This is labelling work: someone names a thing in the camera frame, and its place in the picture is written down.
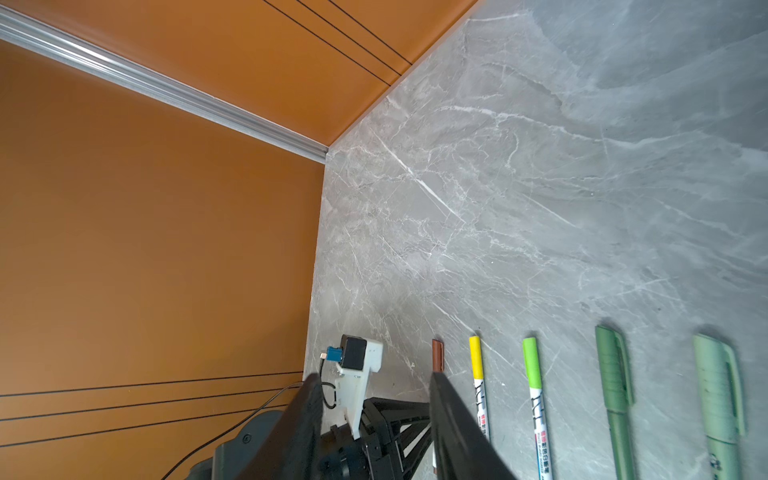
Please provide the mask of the dark green pen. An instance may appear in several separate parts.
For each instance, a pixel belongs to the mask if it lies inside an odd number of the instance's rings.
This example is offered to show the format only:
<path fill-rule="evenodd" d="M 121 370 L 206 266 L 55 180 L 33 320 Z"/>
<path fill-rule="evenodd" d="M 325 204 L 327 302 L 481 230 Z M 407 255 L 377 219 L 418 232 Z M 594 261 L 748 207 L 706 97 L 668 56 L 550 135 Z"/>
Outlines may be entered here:
<path fill-rule="evenodd" d="M 616 330 L 595 328 L 604 405 L 607 411 L 616 478 L 635 479 L 629 409 L 635 403 L 624 337 Z"/>

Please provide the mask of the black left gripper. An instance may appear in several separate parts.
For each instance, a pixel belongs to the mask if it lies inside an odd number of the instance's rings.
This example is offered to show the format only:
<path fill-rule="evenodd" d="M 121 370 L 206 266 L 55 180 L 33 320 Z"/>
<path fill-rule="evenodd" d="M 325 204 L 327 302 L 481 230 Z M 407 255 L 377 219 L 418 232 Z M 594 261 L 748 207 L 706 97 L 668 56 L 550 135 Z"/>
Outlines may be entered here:
<path fill-rule="evenodd" d="M 366 399 L 360 434 L 372 436 L 373 480 L 412 479 L 432 444 L 429 404 Z M 318 471 L 320 479 L 368 479 L 367 457 L 348 425 L 332 426 L 320 437 Z"/>

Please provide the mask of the brown pen cap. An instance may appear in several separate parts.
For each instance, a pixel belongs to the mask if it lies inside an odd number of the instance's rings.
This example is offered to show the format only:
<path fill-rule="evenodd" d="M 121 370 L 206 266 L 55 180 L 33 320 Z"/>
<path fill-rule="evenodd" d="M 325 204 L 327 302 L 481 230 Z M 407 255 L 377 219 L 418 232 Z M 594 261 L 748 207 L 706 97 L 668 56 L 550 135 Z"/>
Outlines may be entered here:
<path fill-rule="evenodd" d="M 432 371 L 443 373 L 445 367 L 445 350 L 442 340 L 433 339 L 431 341 L 432 352 Z"/>

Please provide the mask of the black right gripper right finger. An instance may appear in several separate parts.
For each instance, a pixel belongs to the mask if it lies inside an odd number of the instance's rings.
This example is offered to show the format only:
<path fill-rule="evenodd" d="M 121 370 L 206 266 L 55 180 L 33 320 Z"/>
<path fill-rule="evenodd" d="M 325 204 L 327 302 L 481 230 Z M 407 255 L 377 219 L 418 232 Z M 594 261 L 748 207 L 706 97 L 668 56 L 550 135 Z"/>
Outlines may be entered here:
<path fill-rule="evenodd" d="M 445 374 L 432 373 L 429 393 L 437 478 L 514 480 Z"/>

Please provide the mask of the light green pen black tip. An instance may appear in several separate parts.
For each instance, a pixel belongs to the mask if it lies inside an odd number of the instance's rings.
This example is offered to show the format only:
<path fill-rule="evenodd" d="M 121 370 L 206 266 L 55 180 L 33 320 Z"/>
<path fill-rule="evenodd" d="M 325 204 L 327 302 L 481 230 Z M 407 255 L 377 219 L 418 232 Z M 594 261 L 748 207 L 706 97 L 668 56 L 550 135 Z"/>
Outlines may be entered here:
<path fill-rule="evenodd" d="M 739 438 L 746 435 L 735 351 L 705 334 L 693 337 L 698 391 L 713 479 L 741 479 Z"/>

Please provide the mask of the white pen yellow tip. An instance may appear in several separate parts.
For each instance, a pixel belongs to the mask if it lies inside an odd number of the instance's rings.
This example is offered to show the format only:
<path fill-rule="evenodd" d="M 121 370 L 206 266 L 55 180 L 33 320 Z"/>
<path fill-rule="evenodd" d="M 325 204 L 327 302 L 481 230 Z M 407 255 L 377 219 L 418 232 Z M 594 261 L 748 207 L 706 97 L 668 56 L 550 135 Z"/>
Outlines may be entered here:
<path fill-rule="evenodd" d="M 482 361 L 482 342 L 479 336 L 475 335 L 469 338 L 469 349 L 477 423 L 485 438 L 489 440 L 490 430 Z"/>

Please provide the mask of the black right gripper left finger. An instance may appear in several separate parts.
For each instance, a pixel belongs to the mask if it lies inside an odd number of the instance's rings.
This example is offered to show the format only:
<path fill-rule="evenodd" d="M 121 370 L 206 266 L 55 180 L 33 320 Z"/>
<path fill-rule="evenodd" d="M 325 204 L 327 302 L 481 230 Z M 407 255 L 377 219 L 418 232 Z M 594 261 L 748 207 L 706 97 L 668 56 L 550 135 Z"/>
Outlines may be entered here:
<path fill-rule="evenodd" d="M 237 479 L 319 479 L 323 408 L 321 380 L 312 373 Z"/>

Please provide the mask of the white pen light green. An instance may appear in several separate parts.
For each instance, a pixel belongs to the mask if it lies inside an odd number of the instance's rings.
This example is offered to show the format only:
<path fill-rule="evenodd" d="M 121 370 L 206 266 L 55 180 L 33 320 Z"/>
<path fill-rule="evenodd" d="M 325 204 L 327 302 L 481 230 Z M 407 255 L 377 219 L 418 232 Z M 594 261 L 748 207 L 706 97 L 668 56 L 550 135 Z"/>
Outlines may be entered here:
<path fill-rule="evenodd" d="M 525 338 L 522 342 L 522 349 L 531 399 L 538 478 L 540 480 L 553 480 L 549 435 L 543 397 L 543 383 L 536 338 Z"/>

